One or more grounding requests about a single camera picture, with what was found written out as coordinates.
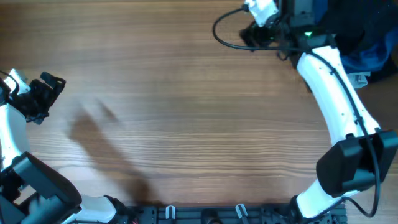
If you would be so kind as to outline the black t-shirt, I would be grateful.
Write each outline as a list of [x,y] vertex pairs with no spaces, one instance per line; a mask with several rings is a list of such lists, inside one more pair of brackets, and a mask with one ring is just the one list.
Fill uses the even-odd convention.
[[320,25],[335,35],[343,55],[356,54],[370,49],[397,27],[397,1],[329,1]]

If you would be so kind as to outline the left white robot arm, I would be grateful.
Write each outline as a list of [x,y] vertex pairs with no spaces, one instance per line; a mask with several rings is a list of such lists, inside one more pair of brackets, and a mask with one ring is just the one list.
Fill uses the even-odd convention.
[[27,123],[41,124],[66,81],[47,72],[27,83],[12,69],[1,80],[1,223],[128,223],[125,206],[81,195],[30,153]]

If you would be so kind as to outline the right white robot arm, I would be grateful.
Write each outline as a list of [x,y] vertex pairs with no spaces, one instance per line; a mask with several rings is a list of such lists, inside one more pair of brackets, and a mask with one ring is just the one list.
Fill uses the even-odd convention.
[[394,1],[244,1],[253,23],[241,31],[245,49],[276,50],[290,60],[325,119],[331,148],[316,164],[317,178],[279,215],[291,223],[323,218],[353,196],[381,185],[397,151],[397,135],[381,129],[350,75],[381,69],[397,35]]

